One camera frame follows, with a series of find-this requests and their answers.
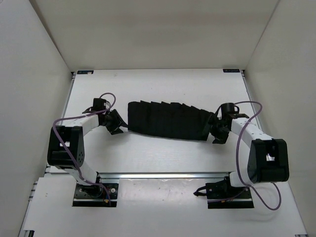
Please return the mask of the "aluminium rail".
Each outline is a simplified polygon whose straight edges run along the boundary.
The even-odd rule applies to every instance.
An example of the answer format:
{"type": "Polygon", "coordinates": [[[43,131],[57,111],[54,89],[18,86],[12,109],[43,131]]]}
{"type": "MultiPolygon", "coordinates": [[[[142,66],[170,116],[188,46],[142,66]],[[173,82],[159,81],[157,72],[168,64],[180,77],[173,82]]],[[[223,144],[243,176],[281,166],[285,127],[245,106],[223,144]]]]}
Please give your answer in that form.
{"type": "Polygon", "coordinates": [[[100,173],[100,177],[103,179],[221,179],[228,175],[227,172],[100,173]]]}

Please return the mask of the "right blue corner label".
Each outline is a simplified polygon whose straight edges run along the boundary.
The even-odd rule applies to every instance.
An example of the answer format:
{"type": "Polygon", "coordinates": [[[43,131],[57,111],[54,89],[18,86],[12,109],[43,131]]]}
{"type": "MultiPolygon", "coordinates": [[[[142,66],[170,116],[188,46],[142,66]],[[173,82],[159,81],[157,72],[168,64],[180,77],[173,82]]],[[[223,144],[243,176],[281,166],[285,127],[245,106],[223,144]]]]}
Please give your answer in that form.
{"type": "Polygon", "coordinates": [[[239,69],[223,69],[224,73],[240,73],[239,69]]]}

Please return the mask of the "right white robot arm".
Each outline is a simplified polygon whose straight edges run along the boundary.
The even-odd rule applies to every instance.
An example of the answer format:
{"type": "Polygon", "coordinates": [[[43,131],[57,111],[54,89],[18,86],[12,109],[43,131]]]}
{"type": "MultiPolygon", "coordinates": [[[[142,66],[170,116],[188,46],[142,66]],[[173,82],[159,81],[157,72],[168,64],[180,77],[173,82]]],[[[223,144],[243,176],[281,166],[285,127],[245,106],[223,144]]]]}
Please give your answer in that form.
{"type": "Polygon", "coordinates": [[[221,118],[212,114],[208,122],[214,144],[225,144],[230,132],[238,136],[236,148],[237,170],[229,174],[229,181],[221,186],[228,198],[239,192],[239,187],[256,183],[286,182],[289,179],[287,143],[260,130],[246,114],[230,114],[221,118]],[[239,146],[244,142],[249,148],[246,167],[240,167],[239,146]]]}

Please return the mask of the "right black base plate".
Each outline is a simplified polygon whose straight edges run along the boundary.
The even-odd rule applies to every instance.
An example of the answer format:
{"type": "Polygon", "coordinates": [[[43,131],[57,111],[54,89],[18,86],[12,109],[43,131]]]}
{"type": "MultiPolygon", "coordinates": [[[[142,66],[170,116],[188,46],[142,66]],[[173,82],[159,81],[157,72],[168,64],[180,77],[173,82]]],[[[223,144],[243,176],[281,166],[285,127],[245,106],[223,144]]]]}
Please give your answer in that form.
{"type": "Polygon", "coordinates": [[[254,208],[249,188],[233,187],[230,181],[206,183],[194,193],[206,197],[208,209],[252,209],[254,208]]]}

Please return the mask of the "blue corner label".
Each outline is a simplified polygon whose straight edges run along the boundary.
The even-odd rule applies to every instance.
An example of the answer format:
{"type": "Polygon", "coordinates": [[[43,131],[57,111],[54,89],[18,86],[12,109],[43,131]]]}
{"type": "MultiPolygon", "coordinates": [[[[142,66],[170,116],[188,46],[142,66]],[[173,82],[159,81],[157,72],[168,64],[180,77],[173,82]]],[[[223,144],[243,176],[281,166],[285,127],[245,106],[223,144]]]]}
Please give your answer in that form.
{"type": "Polygon", "coordinates": [[[240,73],[239,69],[223,69],[224,73],[240,73]]]}
{"type": "Polygon", "coordinates": [[[77,75],[91,75],[93,74],[93,70],[79,70],[77,71],[77,75]]]}

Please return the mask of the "left blue corner label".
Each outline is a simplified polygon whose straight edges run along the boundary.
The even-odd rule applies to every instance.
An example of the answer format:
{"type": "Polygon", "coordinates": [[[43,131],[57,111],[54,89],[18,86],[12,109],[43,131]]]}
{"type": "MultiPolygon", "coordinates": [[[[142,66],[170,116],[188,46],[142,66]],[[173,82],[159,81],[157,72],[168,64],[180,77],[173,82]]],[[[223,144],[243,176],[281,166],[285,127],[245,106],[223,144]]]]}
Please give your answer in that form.
{"type": "Polygon", "coordinates": [[[93,70],[79,70],[77,71],[77,75],[91,75],[93,74],[93,70]]]}

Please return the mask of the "black pleated skirt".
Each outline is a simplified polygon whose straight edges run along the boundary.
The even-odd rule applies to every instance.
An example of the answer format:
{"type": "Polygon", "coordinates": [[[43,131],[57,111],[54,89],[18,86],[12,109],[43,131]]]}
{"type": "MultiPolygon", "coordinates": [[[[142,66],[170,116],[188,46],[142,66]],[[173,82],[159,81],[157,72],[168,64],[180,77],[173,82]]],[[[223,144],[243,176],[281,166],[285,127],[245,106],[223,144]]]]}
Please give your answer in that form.
{"type": "Polygon", "coordinates": [[[128,130],[162,138],[201,141],[212,112],[177,102],[128,103],[128,130]]]}

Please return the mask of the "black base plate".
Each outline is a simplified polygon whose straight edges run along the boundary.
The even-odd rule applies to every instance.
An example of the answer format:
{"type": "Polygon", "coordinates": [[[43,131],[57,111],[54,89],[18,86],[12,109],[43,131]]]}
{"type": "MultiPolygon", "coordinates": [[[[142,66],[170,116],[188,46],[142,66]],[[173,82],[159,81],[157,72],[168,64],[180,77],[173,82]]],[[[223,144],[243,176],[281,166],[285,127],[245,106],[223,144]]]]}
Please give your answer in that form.
{"type": "Polygon", "coordinates": [[[206,197],[208,209],[252,209],[254,208],[249,188],[233,187],[230,181],[206,183],[194,193],[206,197]]]}
{"type": "Polygon", "coordinates": [[[110,197],[99,186],[85,186],[76,184],[72,206],[74,207],[116,207],[119,194],[119,181],[103,183],[110,197]]]}

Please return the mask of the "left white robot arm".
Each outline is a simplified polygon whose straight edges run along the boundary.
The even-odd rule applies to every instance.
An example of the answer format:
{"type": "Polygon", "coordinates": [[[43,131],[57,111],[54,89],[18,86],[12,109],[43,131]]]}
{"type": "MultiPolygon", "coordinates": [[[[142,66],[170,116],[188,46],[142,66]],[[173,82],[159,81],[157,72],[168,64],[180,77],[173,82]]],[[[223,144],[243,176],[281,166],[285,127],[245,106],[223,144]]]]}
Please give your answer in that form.
{"type": "Polygon", "coordinates": [[[117,110],[103,110],[77,117],[60,118],[53,122],[47,152],[47,162],[72,175],[87,192],[97,197],[103,192],[99,173],[85,161],[84,136],[100,126],[111,135],[121,134],[127,123],[117,110]]]}

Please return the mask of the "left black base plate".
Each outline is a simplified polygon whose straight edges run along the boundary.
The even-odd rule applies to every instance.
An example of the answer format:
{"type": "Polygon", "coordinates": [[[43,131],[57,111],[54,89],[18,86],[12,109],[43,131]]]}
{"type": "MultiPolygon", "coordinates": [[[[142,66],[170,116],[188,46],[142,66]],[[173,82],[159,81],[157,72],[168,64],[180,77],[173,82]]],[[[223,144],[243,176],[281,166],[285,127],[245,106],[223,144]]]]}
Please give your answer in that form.
{"type": "Polygon", "coordinates": [[[85,186],[76,184],[72,206],[74,207],[116,207],[119,194],[119,181],[103,183],[110,197],[99,186],[85,186]]]}

